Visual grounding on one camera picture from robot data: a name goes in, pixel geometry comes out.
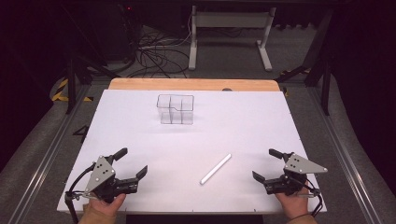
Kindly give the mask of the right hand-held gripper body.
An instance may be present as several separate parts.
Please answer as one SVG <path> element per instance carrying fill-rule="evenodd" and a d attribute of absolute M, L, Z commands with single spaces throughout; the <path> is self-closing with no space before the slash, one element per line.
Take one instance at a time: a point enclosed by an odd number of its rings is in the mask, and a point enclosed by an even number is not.
<path fill-rule="evenodd" d="M 317 197 L 320 190 L 315 187 L 309 187 L 306 182 L 308 181 L 308 174 L 322 174 L 327 173 L 328 169 L 318 165 L 298 154 L 283 153 L 285 162 L 283 172 L 279 178 L 265 179 L 263 186 L 268 194 L 285 193 L 290 196 L 295 192 L 300 191 L 302 188 L 309 190 L 307 197 Z"/>

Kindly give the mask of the yellow black hazard tape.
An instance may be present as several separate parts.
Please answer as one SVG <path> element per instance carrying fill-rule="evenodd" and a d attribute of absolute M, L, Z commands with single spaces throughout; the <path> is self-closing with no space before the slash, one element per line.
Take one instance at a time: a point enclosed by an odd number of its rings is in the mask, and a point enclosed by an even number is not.
<path fill-rule="evenodd" d="M 60 102 L 68 102 L 69 99 L 67 96 L 63 96 L 63 90 L 65 89 L 66 85 L 68 83 L 68 79 L 65 77 L 61 83 L 59 84 L 56 92 L 54 93 L 54 95 L 52 96 L 51 100 L 53 102 L 55 101 L 60 101 Z"/>

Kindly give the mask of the black equipment case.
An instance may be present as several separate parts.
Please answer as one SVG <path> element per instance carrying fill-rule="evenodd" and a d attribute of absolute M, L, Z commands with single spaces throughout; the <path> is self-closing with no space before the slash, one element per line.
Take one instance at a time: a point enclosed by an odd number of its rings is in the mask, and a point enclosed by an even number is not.
<path fill-rule="evenodd" d="M 134 63 L 137 34 L 134 13 L 122 4 L 104 5 L 103 52 L 107 60 Z"/>

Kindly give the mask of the black tape mark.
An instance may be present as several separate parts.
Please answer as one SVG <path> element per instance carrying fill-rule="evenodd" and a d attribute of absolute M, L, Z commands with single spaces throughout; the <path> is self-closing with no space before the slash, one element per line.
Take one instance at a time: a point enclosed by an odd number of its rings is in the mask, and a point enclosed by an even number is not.
<path fill-rule="evenodd" d="M 84 125 L 81 128 L 79 128 L 78 130 L 74 131 L 73 135 L 80 136 L 80 143 L 83 143 L 84 140 L 86 139 L 87 134 L 88 134 L 88 130 L 89 130 L 89 126 Z"/>

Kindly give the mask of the person's left hand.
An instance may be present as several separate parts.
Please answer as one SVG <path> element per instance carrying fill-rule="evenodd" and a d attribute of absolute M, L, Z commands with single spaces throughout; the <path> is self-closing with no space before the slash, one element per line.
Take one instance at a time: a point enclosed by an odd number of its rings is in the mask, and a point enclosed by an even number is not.
<path fill-rule="evenodd" d="M 116 217 L 125 199 L 126 195 L 123 193 L 118 195 L 112 203 L 106 203 L 105 201 L 97 199 L 89 199 L 83 217 L 87 219 L 88 217 L 92 217 L 94 213 L 104 217 Z"/>

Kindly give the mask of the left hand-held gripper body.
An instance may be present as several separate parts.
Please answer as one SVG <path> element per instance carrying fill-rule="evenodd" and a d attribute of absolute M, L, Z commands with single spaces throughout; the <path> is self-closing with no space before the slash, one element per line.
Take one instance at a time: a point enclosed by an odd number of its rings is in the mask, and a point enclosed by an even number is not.
<path fill-rule="evenodd" d="M 93 171 L 88 184 L 83 191 L 83 196 L 112 203 L 120 194 L 137 193 L 139 180 L 136 177 L 117 179 L 116 171 L 112 167 L 113 155 L 100 156 L 93 166 Z"/>

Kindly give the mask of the white metal desk frame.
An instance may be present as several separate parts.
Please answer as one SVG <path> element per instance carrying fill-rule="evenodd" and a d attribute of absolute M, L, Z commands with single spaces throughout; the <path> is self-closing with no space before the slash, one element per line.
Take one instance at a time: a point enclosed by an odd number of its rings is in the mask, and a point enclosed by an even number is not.
<path fill-rule="evenodd" d="M 268 12 L 203 12 L 198 11 L 197 6 L 192 6 L 190 20 L 191 46 L 188 68 L 190 70 L 196 68 L 198 28 L 262 28 L 262 39 L 257 40 L 256 45 L 261 55 L 264 69 L 271 72 L 273 66 L 266 50 L 266 43 L 275 14 L 275 7 L 271 7 Z"/>

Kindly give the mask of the aluminium floor rail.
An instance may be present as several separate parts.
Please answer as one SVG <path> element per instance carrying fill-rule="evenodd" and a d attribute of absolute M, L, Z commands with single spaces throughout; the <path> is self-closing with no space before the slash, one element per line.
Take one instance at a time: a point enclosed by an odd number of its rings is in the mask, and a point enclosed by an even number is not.
<path fill-rule="evenodd" d="M 22 224 L 24 221 L 90 87 L 78 87 L 77 102 L 69 114 L 66 113 L 67 104 L 56 103 L 0 173 L 0 205 L 3 206 L 0 224 Z"/>
<path fill-rule="evenodd" d="M 351 187 L 351 190 L 361 208 L 367 224 L 385 224 L 375 210 L 374 204 L 370 198 L 367 188 L 363 183 L 361 175 L 358 172 L 358 169 L 351 159 L 347 149 L 342 144 L 335 127 L 333 126 L 331 117 L 326 115 L 323 111 L 318 91 L 315 88 L 308 88 L 307 91 L 326 126 L 327 133 L 332 140 L 335 156 L 340 162 L 344 174 L 346 175 L 347 182 Z"/>

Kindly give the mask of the person's right hand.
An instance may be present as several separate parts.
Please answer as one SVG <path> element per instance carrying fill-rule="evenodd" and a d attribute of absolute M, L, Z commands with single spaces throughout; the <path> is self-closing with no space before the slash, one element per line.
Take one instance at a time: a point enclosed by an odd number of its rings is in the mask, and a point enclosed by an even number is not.
<path fill-rule="evenodd" d="M 305 194 L 308 192 L 308 189 L 302 188 L 290 196 L 285 193 L 276 194 L 276 198 L 279 200 L 283 212 L 288 219 L 295 219 L 308 214 L 308 199 L 305 197 Z"/>

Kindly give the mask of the black tripod stand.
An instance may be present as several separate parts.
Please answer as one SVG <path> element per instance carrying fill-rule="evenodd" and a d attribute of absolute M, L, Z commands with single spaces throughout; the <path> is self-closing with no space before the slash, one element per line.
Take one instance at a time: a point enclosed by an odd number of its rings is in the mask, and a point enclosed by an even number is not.
<path fill-rule="evenodd" d="M 118 77 L 118 75 L 106 69 L 99 60 L 89 57 L 77 50 L 70 50 L 67 53 L 67 57 L 66 77 L 68 80 L 68 107 L 66 113 L 70 114 L 78 103 L 76 81 L 78 80 L 82 85 L 90 85 L 92 83 L 89 67 L 111 79 Z"/>

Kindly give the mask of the clear plastic organizer box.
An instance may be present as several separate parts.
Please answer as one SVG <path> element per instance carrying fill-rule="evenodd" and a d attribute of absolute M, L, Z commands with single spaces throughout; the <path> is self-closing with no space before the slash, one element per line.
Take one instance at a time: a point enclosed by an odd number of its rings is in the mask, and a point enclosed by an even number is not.
<path fill-rule="evenodd" d="M 161 124 L 193 124 L 193 95 L 160 94 L 156 106 Z"/>

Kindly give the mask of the white stick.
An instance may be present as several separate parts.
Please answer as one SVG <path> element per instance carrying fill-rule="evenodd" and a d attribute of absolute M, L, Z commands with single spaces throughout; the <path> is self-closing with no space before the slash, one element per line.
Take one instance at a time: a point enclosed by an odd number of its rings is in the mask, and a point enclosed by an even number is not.
<path fill-rule="evenodd" d="M 200 185 L 204 185 L 227 161 L 229 161 L 232 157 L 232 154 L 229 153 L 226 155 L 221 161 L 219 161 L 201 180 L 199 181 Z"/>

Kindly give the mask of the black metal stand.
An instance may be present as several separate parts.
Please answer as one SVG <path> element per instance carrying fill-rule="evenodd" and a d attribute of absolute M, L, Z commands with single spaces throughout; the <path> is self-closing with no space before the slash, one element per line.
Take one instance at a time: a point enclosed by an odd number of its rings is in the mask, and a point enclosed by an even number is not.
<path fill-rule="evenodd" d="M 304 84 L 306 87 L 314 87 L 320 80 L 322 80 L 320 106 L 326 116 L 330 115 L 328 104 L 330 94 L 331 67 L 329 57 L 325 54 L 323 43 L 326 40 L 327 31 L 332 20 L 332 14 L 332 9 L 328 9 L 326 11 L 322 21 L 319 24 L 311 46 L 305 55 L 303 64 L 291 71 L 286 71 L 283 75 L 276 78 L 277 83 L 282 83 L 309 69 L 308 75 L 304 80 Z"/>

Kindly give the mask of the white board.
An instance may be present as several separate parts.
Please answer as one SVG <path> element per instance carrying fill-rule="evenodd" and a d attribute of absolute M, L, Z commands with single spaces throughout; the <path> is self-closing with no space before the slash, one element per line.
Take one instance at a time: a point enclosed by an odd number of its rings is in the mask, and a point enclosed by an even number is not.
<path fill-rule="evenodd" d="M 113 167 L 119 179 L 148 167 L 138 191 L 122 206 L 129 214 L 270 214 L 281 207 L 252 172 L 268 179 L 284 162 L 269 154 L 305 154 L 280 91 L 196 91 L 193 124 L 161 124 L 158 91 L 103 92 L 66 185 L 82 190 L 84 170 L 99 156 L 127 147 Z M 204 185 L 199 181 L 229 153 Z"/>

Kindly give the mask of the wooden table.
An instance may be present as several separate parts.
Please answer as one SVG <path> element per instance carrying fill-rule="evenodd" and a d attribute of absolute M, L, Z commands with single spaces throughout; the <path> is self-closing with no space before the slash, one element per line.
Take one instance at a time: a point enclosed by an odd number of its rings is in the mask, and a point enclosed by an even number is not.
<path fill-rule="evenodd" d="M 149 91 L 280 91 L 274 80 L 207 78 L 114 78 L 110 90 Z"/>

